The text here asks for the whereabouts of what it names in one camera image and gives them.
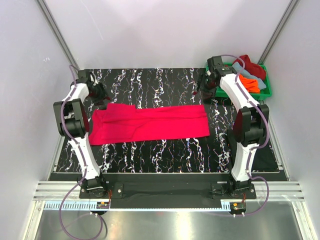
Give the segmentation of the pink red t-shirt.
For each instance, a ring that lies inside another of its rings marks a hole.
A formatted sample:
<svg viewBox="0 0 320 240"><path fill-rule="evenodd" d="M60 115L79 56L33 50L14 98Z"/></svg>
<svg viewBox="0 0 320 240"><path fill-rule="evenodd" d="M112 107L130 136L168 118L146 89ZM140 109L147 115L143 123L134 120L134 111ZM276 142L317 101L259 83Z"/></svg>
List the pink red t-shirt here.
<svg viewBox="0 0 320 240"><path fill-rule="evenodd" d="M92 146L106 144L201 138L210 135L203 105L138 109L135 105L109 103L92 115Z"/></svg>

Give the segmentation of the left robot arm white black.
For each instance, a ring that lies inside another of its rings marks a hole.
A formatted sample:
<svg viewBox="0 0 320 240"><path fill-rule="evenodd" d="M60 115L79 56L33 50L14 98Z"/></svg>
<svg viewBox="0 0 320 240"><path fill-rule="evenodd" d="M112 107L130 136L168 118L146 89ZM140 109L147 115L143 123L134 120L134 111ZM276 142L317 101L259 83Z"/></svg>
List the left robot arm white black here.
<svg viewBox="0 0 320 240"><path fill-rule="evenodd" d="M74 150L82 171L78 180L81 198L103 198L110 190L98 166L89 143L90 123L84 101L90 98L95 106L105 105L108 94L94 74L78 70L77 78L70 85L67 96L53 103L58 132L68 140Z"/></svg>

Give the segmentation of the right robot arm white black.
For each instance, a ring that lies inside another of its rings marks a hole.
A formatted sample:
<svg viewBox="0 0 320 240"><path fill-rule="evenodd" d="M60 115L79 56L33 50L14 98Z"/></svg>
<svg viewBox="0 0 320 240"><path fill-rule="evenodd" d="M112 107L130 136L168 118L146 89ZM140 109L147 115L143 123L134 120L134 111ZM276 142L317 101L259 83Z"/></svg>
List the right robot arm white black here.
<svg viewBox="0 0 320 240"><path fill-rule="evenodd" d="M207 60L206 70L199 75L197 92L204 99L216 95L221 88L234 105L237 116L230 136L236 142L234 162L226 183L214 183L211 194L214 199L243 199L253 194L252 165L258 149L264 148L270 137L268 128L269 107L259 104L240 80L240 72L223 63L221 55Z"/></svg>

